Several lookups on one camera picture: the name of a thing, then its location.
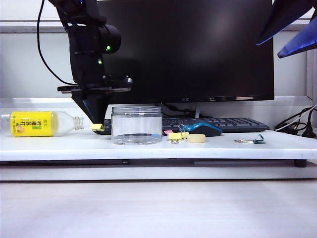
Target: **black cable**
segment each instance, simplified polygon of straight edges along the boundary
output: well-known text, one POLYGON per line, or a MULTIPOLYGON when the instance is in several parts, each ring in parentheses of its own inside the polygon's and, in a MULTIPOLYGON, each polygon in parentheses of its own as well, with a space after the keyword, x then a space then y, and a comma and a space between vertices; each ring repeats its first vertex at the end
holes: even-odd
POLYGON ((40 12, 39 12, 39 16, 38 16, 38 21, 37 21, 37 24, 36 24, 36 35, 37 35, 37 43, 38 43, 38 51, 39 51, 39 54, 40 54, 40 57, 44 63, 44 65, 46 66, 46 68, 62 83, 64 84, 68 84, 68 85, 77 85, 75 83, 67 83, 63 80, 61 80, 52 70, 51 68, 48 66, 48 64, 46 63, 43 55, 42 55, 42 52, 41 52, 41 46, 40 46, 40 19, 41 19, 41 15, 42 15, 42 11, 43 11, 43 6, 44 6, 44 1, 45 0, 42 0, 42 4, 41 4, 41 8, 40 8, 40 12))
POLYGON ((312 113, 314 110, 311 110, 308 114, 308 121, 307 121, 307 128, 306 130, 303 132, 302 137, 308 137, 308 138, 316 138, 315 133, 313 132, 313 127, 312 127, 312 122, 311 122, 311 118, 312 118, 312 113))
POLYGON ((162 103, 164 106, 166 106, 168 109, 170 109, 171 111, 174 111, 174 112, 182 112, 184 115, 183 116, 187 116, 187 117, 191 117, 191 118, 195 118, 195 111, 192 111, 190 109, 179 109, 177 108, 176 106, 173 106, 173 105, 168 105, 166 103, 162 103))
POLYGON ((304 130, 304 129, 306 129, 307 128, 307 125, 306 125, 306 123, 303 123, 303 122, 300 122, 300 123, 298 123, 298 122, 295 122, 294 124, 296 124, 296 126, 299 126, 299 125, 304 125, 304 127, 302 127, 302 128, 300 128, 300 129, 295 129, 296 131, 301 131, 301 130, 304 130))
POLYGON ((291 117, 285 119, 284 121, 282 121, 282 122, 280 122, 279 124, 277 124, 277 125, 275 126, 275 129, 279 129, 283 123, 287 122, 287 121, 290 120, 290 119, 293 119, 294 117, 296 117, 296 116, 298 116, 298 115, 301 115, 302 113, 308 111, 308 110, 311 109, 311 108, 312 108, 312 107, 310 107, 310 108, 305 108, 305 109, 303 109, 301 112, 299 112, 299 113, 297 113, 297 114, 295 114, 295 115, 293 115, 293 116, 291 116, 291 117))
POLYGON ((164 116, 171 117, 171 118, 183 117, 183 115, 169 115, 169 114, 166 114, 166 113, 163 112, 163 109, 162 109, 162 114, 163 114, 164 116))

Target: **blue object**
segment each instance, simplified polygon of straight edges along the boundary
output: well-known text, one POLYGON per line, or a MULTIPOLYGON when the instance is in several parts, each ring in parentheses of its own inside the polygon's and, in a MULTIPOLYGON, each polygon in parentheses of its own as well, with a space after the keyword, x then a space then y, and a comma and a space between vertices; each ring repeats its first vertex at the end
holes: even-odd
MULTIPOLYGON (((317 7, 317 0, 275 0, 273 11, 267 24, 259 36, 257 45, 261 45, 277 32, 290 25, 296 19, 317 7)), ((312 16, 311 22, 284 46, 277 54, 284 58, 300 52, 317 48, 317 12, 312 16)))
POLYGON ((277 54, 284 58, 300 52, 317 48, 317 18, 315 17, 303 30, 288 42, 277 54))
POLYGON ((222 130, 208 123, 199 122, 192 125, 179 125, 181 132, 189 132, 190 134, 204 134, 207 137, 220 136, 222 130))

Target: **masking tape roll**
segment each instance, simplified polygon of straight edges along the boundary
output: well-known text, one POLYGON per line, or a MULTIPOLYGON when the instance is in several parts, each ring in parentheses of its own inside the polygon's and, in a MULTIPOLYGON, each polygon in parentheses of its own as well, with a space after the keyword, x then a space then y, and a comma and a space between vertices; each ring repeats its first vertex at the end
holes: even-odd
POLYGON ((204 143, 206 136, 204 134, 189 134, 187 140, 190 143, 204 143))

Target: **bottle neck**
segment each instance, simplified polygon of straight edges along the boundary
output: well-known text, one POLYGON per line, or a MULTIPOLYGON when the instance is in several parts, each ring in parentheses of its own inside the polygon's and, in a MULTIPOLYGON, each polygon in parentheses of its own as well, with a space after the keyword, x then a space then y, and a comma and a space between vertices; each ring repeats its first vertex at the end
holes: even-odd
POLYGON ((75 117, 73 123, 75 130, 84 129, 84 118, 75 117))

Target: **plastic bottle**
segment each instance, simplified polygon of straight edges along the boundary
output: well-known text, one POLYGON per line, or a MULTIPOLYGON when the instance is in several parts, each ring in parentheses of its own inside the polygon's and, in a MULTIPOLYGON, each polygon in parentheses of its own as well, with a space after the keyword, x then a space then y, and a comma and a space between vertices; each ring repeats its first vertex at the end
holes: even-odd
POLYGON ((8 122, 11 134, 21 136, 63 136, 72 130, 84 129, 89 122, 66 112, 12 112, 1 115, 8 122))

